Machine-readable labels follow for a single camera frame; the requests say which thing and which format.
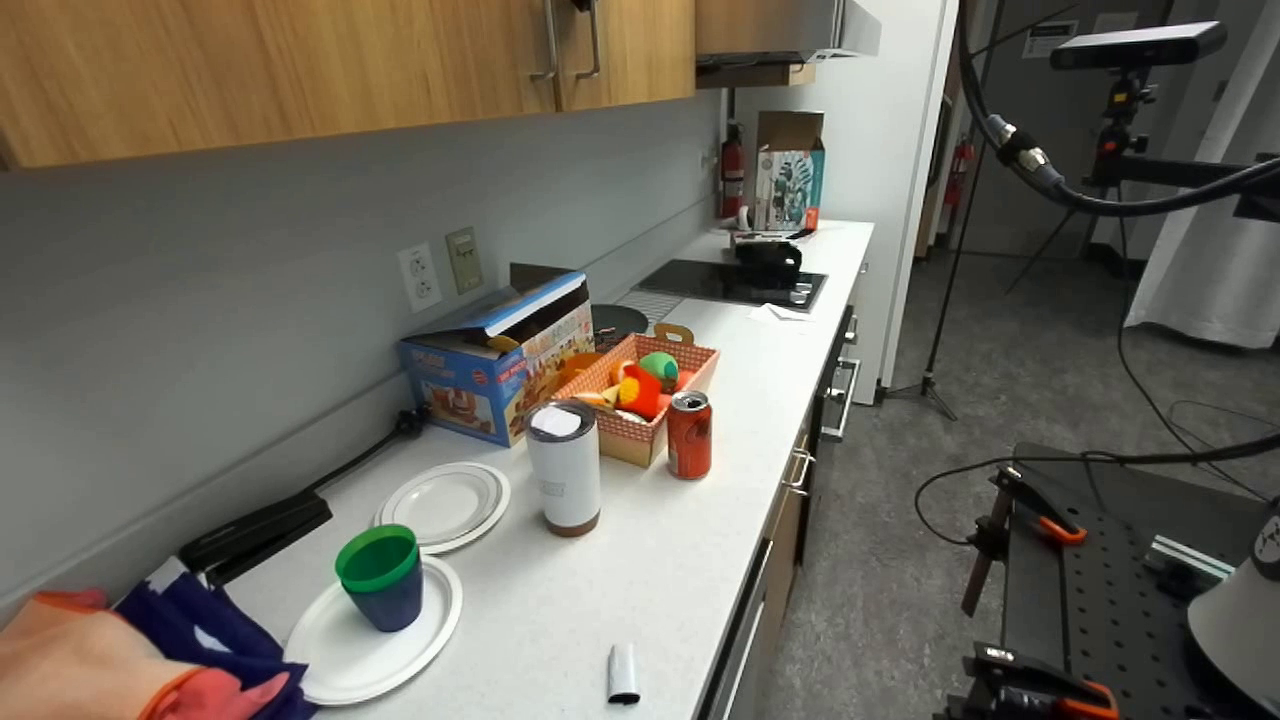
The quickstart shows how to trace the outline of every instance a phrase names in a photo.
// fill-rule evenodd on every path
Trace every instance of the cooktop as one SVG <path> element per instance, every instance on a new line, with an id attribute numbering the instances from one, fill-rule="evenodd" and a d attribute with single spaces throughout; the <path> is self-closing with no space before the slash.
<path id="1" fill-rule="evenodd" d="M 819 274 L 800 274 L 796 289 L 760 289 L 760 284 L 747 284 L 735 264 L 672 259 L 672 264 L 656 267 L 654 275 L 644 275 L 641 289 L 669 291 L 669 297 L 780 304 L 780 308 L 809 311 L 812 299 L 819 297 L 824 280 L 827 275 L 819 275 Z"/>

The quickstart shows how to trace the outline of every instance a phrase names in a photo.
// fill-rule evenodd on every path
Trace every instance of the kitchen counter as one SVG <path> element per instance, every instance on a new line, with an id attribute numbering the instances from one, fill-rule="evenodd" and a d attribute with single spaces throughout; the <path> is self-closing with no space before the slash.
<path id="1" fill-rule="evenodd" d="M 719 299 L 629 291 L 648 319 L 672 319 L 719 348 L 710 384 L 716 410 L 706 482 L 605 460 L 595 534 L 559 540 L 540 524 L 525 446 L 492 447 L 445 430 L 382 454 L 326 496 L 334 519 L 237 580 L 232 600 L 272 638 L 288 638 L 334 583 L 335 548 L 373 524 L 383 501 L 439 464 L 492 464 L 511 482 L 507 517 L 474 548 L 445 555 L 463 583 L 448 650 L 402 691 L 353 715 L 692 715 L 716 674 L 742 583 L 764 534 L 824 354 L 865 264 L 874 225 L 824 220 L 796 241 L 827 284 L 809 316 Z M 699 238 L 687 259 L 719 259 L 723 231 Z M 613 645 L 635 645 L 644 701 L 605 703 Z"/>

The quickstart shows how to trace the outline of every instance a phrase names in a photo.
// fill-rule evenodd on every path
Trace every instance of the green cup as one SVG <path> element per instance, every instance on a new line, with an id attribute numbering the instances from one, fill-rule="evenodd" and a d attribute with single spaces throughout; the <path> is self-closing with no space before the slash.
<path id="1" fill-rule="evenodd" d="M 407 627 L 424 608 L 424 569 L 411 527 L 377 524 L 335 553 L 335 580 L 382 632 Z"/>

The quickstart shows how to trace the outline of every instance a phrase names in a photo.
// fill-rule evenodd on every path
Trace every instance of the floor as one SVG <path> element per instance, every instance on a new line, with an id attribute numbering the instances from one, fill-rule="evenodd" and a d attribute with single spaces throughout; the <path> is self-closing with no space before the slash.
<path id="1" fill-rule="evenodd" d="M 918 264 L 901 381 L 918 384 L 954 256 Z M 970 548 L 931 540 L 912 517 L 923 478 L 1013 446 L 1065 454 L 1175 454 L 1117 361 L 1123 274 L 1076 253 L 1047 256 L 1017 289 L 1013 256 L 965 256 L 938 361 L 938 397 L 958 422 L 909 397 L 860 410 L 819 464 L 812 553 L 794 592 L 769 720 L 923 720 L 970 691 L 974 642 L 1000 642 L 1000 571 L 977 617 L 960 613 Z M 1280 354 L 1234 354 L 1174 333 L 1123 333 L 1136 376 L 1194 446 L 1234 446 L 1280 430 Z M 1280 458 L 1225 473 L 1275 496 Z M 1222 478 L 1174 468 L 1201 484 Z M 987 511 L 987 473 L 939 484 L 928 517 L 970 537 Z"/>

